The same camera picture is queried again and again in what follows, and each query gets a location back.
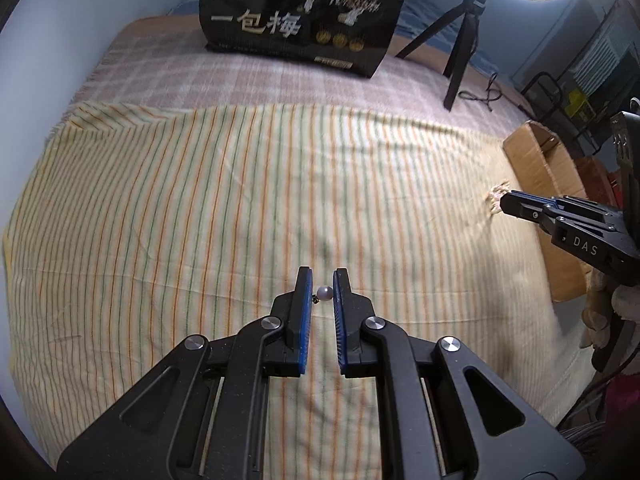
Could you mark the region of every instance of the yellow striped blanket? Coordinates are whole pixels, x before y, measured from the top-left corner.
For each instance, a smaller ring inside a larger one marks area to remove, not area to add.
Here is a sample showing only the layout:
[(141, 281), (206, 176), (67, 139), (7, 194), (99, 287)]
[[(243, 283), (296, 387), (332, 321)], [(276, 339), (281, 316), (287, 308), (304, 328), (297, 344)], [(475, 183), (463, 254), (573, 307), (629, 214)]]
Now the yellow striped blanket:
[[(411, 335), (466, 342), (551, 421), (591, 377), (561, 330), (528, 222), (491, 215), (515, 183), (500, 142), (351, 108), (160, 110), (84, 102), (4, 232), (12, 371), (50, 460), (190, 333), (264, 316), (298, 266)], [(332, 305), (307, 374), (273, 380), (270, 479), (380, 476), (370, 380), (344, 380)]]

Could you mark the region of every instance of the small pearl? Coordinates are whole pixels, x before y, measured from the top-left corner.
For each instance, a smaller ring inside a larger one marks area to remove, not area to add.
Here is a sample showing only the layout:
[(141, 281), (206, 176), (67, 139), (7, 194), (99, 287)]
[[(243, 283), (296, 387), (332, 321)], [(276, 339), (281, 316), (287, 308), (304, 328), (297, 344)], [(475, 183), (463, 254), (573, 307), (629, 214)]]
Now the small pearl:
[(334, 290), (330, 286), (320, 286), (316, 296), (320, 301), (330, 301), (334, 298)]

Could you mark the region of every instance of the blue wall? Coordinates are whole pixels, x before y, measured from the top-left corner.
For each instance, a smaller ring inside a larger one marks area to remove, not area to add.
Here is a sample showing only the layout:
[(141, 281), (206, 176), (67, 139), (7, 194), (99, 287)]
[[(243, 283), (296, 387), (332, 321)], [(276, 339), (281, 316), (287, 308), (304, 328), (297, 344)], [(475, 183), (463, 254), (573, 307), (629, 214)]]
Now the blue wall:
[[(462, 0), (431, 0), (443, 11)], [(480, 20), (480, 47), (501, 70), (503, 78), (523, 84), (523, 74), (549, 39), (562, 27), (579, 0), (488, 0)], [(613, 0), (588, 0), (597, 19)], [(575, 45), (577, 52), (582, 44)]]
[[(110, 42), (127, 23), (182, 0), (21, 0), (0, 32), (0, 228), (44, 141)], [(33, 432), (9, 373), (6, 279), (0, 278), (0, 394)]]

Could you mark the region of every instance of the printed bag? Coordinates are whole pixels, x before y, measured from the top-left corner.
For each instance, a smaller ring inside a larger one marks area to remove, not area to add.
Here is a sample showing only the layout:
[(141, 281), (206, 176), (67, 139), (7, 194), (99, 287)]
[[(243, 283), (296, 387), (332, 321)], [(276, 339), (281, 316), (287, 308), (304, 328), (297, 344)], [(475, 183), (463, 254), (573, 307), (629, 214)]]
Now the printed bag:
[(371, 77), (403, 0), (200, 0), (207, 47), (309, 60)]

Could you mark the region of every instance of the metal screw head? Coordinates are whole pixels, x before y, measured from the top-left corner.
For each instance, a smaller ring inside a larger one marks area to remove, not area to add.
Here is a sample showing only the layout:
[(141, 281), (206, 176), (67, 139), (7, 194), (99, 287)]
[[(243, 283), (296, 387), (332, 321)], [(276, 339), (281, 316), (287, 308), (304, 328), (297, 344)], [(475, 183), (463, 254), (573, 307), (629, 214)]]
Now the metal screw head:
[(190, 335), (184, 340), (187, 350), (200, 350), (204, 346), (204, 338), (201, 335)]
[(281, 323), (282, 322), (280, 321), (279, 317), (267, 316), (262, 318), (260, 325), (265, 330), (276, 330), (277, 328), (280, 327)]
[(440, 346), (442, 346), (442, 348), (447, 352), (457, 352), (458, 350), (460, 350), (460, 345), (461, 345), (460, 341), (457, 340), (452, 335), (443, 337), (440, 340)]
[(364, 324), (372, 330), (380, 330), (386, 325), (386, 321), (378, 316), (370, 316), (364, 320)]

